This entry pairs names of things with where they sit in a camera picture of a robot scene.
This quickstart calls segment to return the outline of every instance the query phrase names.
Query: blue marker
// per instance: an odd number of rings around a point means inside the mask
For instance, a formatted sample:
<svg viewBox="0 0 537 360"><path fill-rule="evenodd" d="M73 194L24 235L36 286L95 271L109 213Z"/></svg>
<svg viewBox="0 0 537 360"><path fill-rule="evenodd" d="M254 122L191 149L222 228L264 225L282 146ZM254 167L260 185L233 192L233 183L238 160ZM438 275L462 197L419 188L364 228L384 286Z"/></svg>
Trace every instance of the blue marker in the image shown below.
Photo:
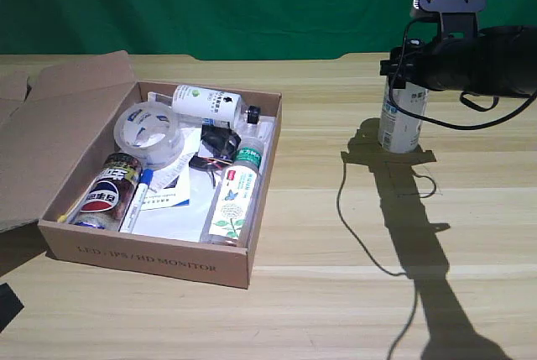
<svg viewBox="0 0 537 360"><path fill-rule="evenodd" d="M151 169L144 170L142 176L140 177L138 188L136 189L133 199L131 200L131 204L128 207L127 214L121 223L121 228L119 230L120 232L133 232L134 223L136 223L136 219L138 219L143 200L145 199L145 194L148 192L152 179L153 171Z"/></svg>

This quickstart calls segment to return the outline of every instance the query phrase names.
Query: cardboard box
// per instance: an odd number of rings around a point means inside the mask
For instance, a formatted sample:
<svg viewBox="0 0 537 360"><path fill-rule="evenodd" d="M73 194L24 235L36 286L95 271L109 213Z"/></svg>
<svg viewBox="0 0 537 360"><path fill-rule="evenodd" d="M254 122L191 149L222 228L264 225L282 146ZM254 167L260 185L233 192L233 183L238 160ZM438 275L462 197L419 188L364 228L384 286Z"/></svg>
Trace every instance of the cardboard box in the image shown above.
<svg viewBox="0 0 537 360"><path fill-rule="evenodd" d="M176 84L137 81L124 51L43 70L27 101L0 129L0 222L38 220L59 259L247 288L281 124L281 95L238 91L274 116L256 215L245 248L145 237L58 223L105 158L117 151L113 126L149 91L171 95Z"/></svg>

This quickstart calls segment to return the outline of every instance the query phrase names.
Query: robotic arm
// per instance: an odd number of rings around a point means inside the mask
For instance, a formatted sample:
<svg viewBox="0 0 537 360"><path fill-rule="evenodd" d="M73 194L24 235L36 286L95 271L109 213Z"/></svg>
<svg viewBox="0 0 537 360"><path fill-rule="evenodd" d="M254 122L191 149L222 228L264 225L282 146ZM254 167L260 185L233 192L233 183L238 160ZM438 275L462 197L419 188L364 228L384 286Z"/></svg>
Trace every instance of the robotic arm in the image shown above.
<svg viewBox="0 0 537 360"><path fill-rule="evenodd" d="M391 50L388 60L380 62L380 75L388 77L392 89L404 88L405 82L410 82L432 91L462 91L461 102L478 111L494 108L500 97L526 99L521 109L512 114L522 112L537 97L537 28L506 26L480 30L477 13L485 5L485 0L414 0L413 19L405 29L404 42ZM409 27L415 22L436 24L436 36L428 44L407 39ZM494 104L483 108L465 95L491 96ZM393 98L389 102L399 108Z"/></svg>

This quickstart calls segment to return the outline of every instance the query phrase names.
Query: pepsi can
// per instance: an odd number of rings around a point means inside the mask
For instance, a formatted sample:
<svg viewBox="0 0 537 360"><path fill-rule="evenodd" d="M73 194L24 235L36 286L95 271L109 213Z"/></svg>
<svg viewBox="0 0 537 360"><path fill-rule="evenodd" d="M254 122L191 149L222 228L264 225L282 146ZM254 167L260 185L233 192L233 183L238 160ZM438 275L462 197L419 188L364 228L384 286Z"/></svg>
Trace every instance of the pepsi can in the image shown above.
<svg viewBox="0 0 537 360"><path fill-rule="evenodd" d="M118 231L141 174L138 159L125 153L110 154L72 223Z"/></svg>

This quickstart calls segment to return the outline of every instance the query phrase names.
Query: green leaf label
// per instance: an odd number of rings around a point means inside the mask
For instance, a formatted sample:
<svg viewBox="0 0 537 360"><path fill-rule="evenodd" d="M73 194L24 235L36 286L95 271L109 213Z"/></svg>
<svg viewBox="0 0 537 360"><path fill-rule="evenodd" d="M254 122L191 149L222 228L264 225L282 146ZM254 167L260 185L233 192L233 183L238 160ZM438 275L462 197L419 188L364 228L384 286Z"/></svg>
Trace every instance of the green leaf label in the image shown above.
<svg viewBox="0 0 537 360"><path fill-rule="evenodd" d="M235 161L249 161L257 168L261 165L261 154L252 148L241 148L235 156Z"/></svg>

